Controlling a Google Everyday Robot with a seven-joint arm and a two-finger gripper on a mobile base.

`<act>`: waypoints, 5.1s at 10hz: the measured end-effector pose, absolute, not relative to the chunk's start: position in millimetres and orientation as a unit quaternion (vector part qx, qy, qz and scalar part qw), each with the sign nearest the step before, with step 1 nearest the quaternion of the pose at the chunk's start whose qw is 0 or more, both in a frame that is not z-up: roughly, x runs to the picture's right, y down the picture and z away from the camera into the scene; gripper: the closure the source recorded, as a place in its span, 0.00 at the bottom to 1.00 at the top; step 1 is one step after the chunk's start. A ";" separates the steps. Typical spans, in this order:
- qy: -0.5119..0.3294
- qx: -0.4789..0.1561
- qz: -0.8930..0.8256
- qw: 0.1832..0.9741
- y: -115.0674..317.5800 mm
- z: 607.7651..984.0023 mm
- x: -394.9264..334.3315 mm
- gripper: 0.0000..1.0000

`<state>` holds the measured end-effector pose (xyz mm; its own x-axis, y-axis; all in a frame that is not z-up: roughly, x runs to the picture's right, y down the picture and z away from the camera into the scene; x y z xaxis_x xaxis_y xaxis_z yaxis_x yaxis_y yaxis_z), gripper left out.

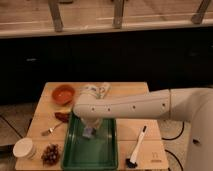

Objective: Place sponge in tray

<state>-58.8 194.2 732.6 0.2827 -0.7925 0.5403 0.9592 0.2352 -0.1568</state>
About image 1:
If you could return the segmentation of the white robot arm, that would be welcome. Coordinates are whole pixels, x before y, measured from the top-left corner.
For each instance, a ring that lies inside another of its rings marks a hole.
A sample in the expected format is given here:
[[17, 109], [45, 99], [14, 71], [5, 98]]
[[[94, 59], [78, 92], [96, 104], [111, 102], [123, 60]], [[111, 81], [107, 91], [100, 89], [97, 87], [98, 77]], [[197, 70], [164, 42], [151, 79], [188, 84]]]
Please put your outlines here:
[[213, 171], [213, 88], [153, 91], [97, 99], [83, 91], [73, 107], [80, 118], [171, 119], [191, 123], [185, 171]]

